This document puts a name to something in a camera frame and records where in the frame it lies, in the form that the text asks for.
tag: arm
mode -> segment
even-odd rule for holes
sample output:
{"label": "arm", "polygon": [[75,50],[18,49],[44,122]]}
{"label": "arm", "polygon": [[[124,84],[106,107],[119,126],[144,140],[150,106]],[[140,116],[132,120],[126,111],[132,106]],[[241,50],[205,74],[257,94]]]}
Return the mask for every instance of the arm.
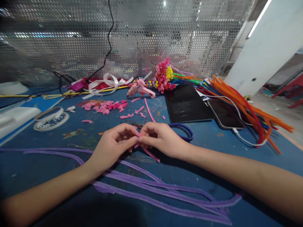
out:
{"label": "arm", "polygon": [[276,211],[303,223],[303,177],[284,169],[231,154],[196,147],[166,124],[148,122],[138,142],[172,158],[199,166],[252,194]]}
{"label": "arm", "polygon": [[121,124],[106,131],[90,159],[82,166],[3,201],[10,226],[28,226],[109,169],[137,143],[136,129]]}

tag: red chair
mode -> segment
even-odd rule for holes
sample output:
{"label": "red chair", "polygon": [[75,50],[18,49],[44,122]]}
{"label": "red chair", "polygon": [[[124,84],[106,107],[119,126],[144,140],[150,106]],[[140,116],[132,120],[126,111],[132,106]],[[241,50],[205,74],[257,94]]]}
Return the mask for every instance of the red chair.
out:
{"label": "red chair", "polygon": [[[291,91],[291,93],[286,96],[286,98],[292,98],[292,97],[296,97],[296,96],[300,96],[303,93],[303,74],[300,75],[297,79],[295,79],[293,82],[291,82],[290,84],[286,85],[283,89],[281,89],[279,92],[277,92],[276,94],[274,94],[271,98],[276,97],[277,95],[281,94],[282,92],[292,88],[293,86],[299,86],[298,88],[294,89],[293,91]],[[289,108],[295,108],[298,105],[303,104],[303,98],[301,100],[299,100],[298,102],[296,102],[295,104],[293,104],[292,106],[290,106]]]}

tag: glue gun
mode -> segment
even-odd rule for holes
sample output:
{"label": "glue gun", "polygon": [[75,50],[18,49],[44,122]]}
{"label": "glue gun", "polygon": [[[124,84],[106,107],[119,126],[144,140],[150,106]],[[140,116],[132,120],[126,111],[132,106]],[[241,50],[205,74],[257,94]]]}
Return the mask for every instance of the glue gun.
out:
{"label": "glue gun", "polygon": [[140,92],[142,95],[148,94],[151,98],[155,98],[156,97],[155,93],[144,87],[144,85],[145,85],[144,80],[138,79],[136,83],[129,89],[126,97],[133,96],[137,92]]}

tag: metal mesh panel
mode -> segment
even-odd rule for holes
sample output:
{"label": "metal mesh panel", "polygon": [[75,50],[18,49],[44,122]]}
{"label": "metal mesh panel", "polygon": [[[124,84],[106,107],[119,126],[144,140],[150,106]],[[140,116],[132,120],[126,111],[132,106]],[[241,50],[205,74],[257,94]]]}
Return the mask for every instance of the metal mesh panel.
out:
{"label": "metal mesh panel", "polygon": [[[96,77],[144,76],[170,57],[199,78],[218,74],[253,0],[110,0],[113,50]],[[0,80],[55,85],[51,71],[87,77],[109,50],[107,1],[17,0],[0,9]]]}

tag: table surface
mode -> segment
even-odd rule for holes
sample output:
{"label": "table surface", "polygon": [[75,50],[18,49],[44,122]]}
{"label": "table surface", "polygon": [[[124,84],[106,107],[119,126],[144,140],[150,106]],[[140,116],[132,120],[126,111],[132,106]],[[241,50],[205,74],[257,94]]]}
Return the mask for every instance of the table surface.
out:
{"label": "table surface", "polygon": [[[118,90],[114,94],[103,97],[95,96],[90,100],[121,101],[125,100],[126,92],[127,90],[125,89]],[[11,141],[4,144],[3,147],[61,147],[89,148],[93,150],[101,138],[99,133],[123,122],[129,124],[133,122],[144,124],[151,121],[146,108],[142,110],[146,118],[135,114],[132,118],[120,119],[121,115],[134,113],[136,109],[145,106],[144,99],[137,100],[133,103],[128,101],[125,111],[119,113],[118,110],[114,110],[111,111],[109,115],[96,113],[94,110],[86,111],[82,109],[81,106],[87,101],[89,101],[89,99],[84,101],[81,97],[61,101],[57,106],[61,106],[64,109],[70,106],[76,106],[75,113],[68,112],[69,119],[66,123],[46,132],[35,131],[32,124]],[[147,102],[157,122],[169,123],[164,97],[160,96],[155,99],[148,99]],[[93,124],[81,123],[81,121],[85,119],[92,120]],[[272,133],[272,138],[282,151],[282,155],[277,155],[268,144],[260,148],[251,148],[245,145],[233,135],[231,131],[220,129],[214,120],[210,122],[186,123],[185,125],[194,133],[194,139],[191,142],[194,145],[262,161],[303,176],[302,151],[277,131]],[[65,136],[63,134],[71,132],[77,132],[77,135],[64,139]],[[255,141],[255,135],[247,128],[242,130],[240,134],[248,141]],[[148,170],[166,183],[203,189],[209,192],[216,200],[229,199],[235,192],[240,191],[239,188],[229,182],[203,169],[180,160],[166,157],[156,149],[152,149],[151,152],[160,158],[160,163],[142,163],[136,160],[126,160]],[[144,155],[141,148],[138,148],[135,153]],[[73,154],[78,155],[84,161],[90,156],[89,154],[78,152],[74,152]],[[0,152],[2,195],[8,197],[22,192],[77,166],[79,165],[75,160],[67,157],[44,154],[25,155],[20,152]],[[115,165],[113,168],[120,172],[145,178],[143,174],[121,164]],[[105,177],[101,177],[98,180],[118,188],[150,196],[169,205],[204,212],[202,209],[193,205],[157,195],[127,183]],[[251,195],[245,195],[236,205],[228,207],[227,212],[233,226],[289,225],[289,221],[286,218],[253,198]],[[219,223],[176,215],[144,201],[126,198],[118,194],[100,193],[91,185],[80,190],[70,199],[49,212],[34,226],[113,226],[126,223],[127,225],[132,224],[134,226],[222,226],[222,224]]]}

